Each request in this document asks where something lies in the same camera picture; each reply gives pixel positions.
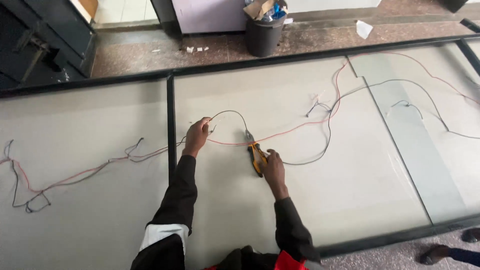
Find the small white debris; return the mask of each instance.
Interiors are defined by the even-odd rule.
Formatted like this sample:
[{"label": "small white debris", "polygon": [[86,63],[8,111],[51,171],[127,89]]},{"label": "small white debris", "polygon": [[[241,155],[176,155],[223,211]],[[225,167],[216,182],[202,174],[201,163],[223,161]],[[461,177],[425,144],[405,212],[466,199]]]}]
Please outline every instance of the small white debris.
[{"label": "small white debris", "polygon": [[372,31],[373,26],[369,25],[368,23],[362,22],[360,20],[357,21],[357,34],[363,39],[367,39],[368,35]]},{"label": "small white debris", "polygon": [[285,21],[283,22],[284,25],[289,25],[293,22],[293,18],[287,18],[285,19]]}]

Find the black metal frame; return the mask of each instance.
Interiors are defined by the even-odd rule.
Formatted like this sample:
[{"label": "black metal frame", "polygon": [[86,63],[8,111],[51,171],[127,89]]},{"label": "black metal frame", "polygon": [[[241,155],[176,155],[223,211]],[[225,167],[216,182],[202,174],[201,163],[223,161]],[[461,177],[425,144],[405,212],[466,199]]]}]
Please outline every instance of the black metal frame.
[{"label": "black metal frame", "polygon": [[[99,78],[99,79],[86,79],[83,81],[59,83],[56,85],[48,86],[33,86],[24,88],[13,88],[0,91],[0,98],[12,98],[32,94],[49,93],[56,91],[72,90],[93,86],[105,86],[112,84],[131,83],[139,81],[151,81],[162,78],[167,78],[167,126],[168,126],[168,175],[169,182],[172,179],[172,175],[177,165],[177,140],[176,140],[176,125],[175,125],[175,89],[174,78],[175,76],[184,76],[192,74],[204,74],[214,73],[221,71],[237,70],[244,68],[260,67],[274,64],[283,64],[298,61],[316,60],[323,58],[331,58],[338,56],[348,56],[363,53],[375,53],[385,50],[393,49],[406,49],[412,47],[422,46],[438,46],[445,43],[455,42],[460,50],[464,53],[465,57],[472,64],[475,71],[480,75],[480,61],[472,49],[468,46],[466,39],[476,40],[480,38],[480,27],[470,21],[463,21],[462,24],[468,25],[469,29],[478,31],[477,34],[455,36],[455,37],[440,37],[429,38],[412,41],[401,41],[388,44],[369,45],[362,47],[354,47],[347,49],[334,49],[328,51],[319,51],[311,53],[303,53],[296,55],[287,55],[263,59],[254,59],[249,61],[229,62],[222,64],[214,64],[207,66],[186,67],[178,69],[167,69],[155,72],[146,72],[141,74],[132,74],[117,77]],[[432,226],[414,228],[403,232],[391,233],[386,235],[380,235],[376,237],[360,239],[356,241],[350,241],[346,243],[340,243],[331,246],[319,247],[318,251],[321,256],[329,257],[335,255],[341,255],[345,253],[361,251],[365,249],[371,249],[381,247],[385,245],[391,245],[399,242],[415,240],[418,238],[434,236],[441,233],[447,233],[471,226],[480,225],[480,215],[475,215],[468,218],[463,218],[455,221],[449,221],[442,224],[436,224]]]}]

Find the left hand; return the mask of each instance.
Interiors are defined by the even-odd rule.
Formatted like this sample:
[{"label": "left hand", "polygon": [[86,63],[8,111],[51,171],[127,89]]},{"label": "left hand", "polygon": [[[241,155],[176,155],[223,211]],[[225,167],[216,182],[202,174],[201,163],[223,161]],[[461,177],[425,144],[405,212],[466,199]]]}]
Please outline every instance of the left hand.
[{"label": "left hand", "polygon": [[203,117],[200,121],[190,126],[182,155],[190,155],[197,158],[198,151],[200,151],[207,141],[208,122],[211,119],[210,117]]}]

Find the black trash bin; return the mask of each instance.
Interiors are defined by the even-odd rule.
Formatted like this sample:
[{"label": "black trash bin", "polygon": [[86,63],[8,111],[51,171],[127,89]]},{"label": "black trash bin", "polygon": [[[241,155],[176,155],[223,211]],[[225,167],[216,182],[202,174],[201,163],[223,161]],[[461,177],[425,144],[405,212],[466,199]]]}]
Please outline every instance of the black trash bin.
[{"label": "black trash bin", "polygon": [[[287,6],[284,0],[279,0],[280,7]],[[271,55],[282,36],[283,22],[287,15],[271,22],[256,21],[247,15],[247,28],[245,30],[245,43],[248,52],[257,57]]]}]

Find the wire stripper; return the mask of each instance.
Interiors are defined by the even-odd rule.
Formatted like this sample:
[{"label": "wire stripper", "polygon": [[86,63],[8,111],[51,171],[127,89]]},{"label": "wire stripper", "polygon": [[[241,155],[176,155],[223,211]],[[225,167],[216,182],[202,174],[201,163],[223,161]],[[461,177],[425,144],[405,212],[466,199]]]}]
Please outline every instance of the wire stripper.
[{"label": "wire stripper", "polygon": [[258,176],[263,177],[261,164],[267,164],[267,158],[263,151],[260,149],[260,144],[255,142],[253,135],[250,131],[245,130],[245,136],[247,138],[248,144],[248,152],[250,153],[250,159],[252,160],[252,165],[255,171],[257,172]]}]

